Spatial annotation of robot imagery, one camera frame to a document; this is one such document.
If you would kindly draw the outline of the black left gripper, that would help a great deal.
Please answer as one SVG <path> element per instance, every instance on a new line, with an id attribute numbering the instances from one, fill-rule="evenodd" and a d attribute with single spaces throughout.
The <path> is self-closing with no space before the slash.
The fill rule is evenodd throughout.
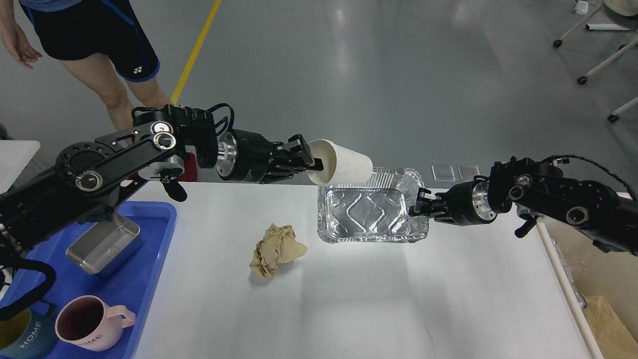
<path id="1" fill-rule="evenodd" d="M 294 168 L 275 167 L 276 152 L 283 165 Z M 215 168 L 223 181 L 270 184 L 303 174 L 314 164 L 310 146 L 301 134 L 281 143 L 268 141 L 258 133 L 228 130 L 217 142 Z"/>

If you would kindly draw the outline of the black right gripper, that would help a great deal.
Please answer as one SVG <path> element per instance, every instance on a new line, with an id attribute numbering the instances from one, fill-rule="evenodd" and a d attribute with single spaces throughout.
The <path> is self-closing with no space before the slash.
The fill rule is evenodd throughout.
<path id="1" fill-rule="evenodd" d="M 417 202 L 420 204 L 408 209 L 410 217 L 423 216 L 458 226 L 493 223 L 497 218 L 496 211 L 488 203 L 486 181 L 465 182 L 438 193 L 421 187 Z"/>

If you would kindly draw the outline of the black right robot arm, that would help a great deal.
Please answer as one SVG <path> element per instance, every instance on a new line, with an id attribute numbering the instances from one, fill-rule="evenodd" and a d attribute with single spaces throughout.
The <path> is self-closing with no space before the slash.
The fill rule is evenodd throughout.
<path id="1" fill-rule="evenodd" d="M 425 216 L 436 222 L 469 226 L 492 223 L 501 213 L 516 207 L 524 225 L 515 230 L 524 238 L 545 216 L 565 223 L 587 236 L 605 253 L 638 254 L 638 205 L 636 191 L 619 175 L 596 161 L 580 157 L 597 166 L 626 189 L 622 197 L 597 181 L 565 177 L 561 164 L 576 155 L 552 155 L 542 161 L 512 157 L 495 162 L 490 174 L 476 175 L 446 192 L 432 193 L 420 188 L 409 216 Z"/>

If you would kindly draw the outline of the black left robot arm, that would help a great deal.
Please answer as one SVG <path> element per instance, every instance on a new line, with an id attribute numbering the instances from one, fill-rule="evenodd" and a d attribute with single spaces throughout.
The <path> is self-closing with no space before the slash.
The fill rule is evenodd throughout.
<path id="1" fill-rule="evenodd" d="M 235 112 L 225 103 L 209 109 L 135 107 L 131 116 L 132 129 L 64 148 L 54 166 L 1 195 L 1 265 L 45 275 L 36 288 L 2 307 L 3 321 L 41 300 L 55 283 L 54 268 L 23 258 L 24 252 L 74 222 L 111 220 L 149 181 L 161 182 L 170 198 L 185 201 L 177 181 L 181 169 L 142 176 L 143 170 L 173 157 L 185 160 L 185 146 L 194 146 L 199 168 L 217 168 L 223 181 L 266 184 L 326 165 L 300 134 L 283 143 L 234 129 Z"/>

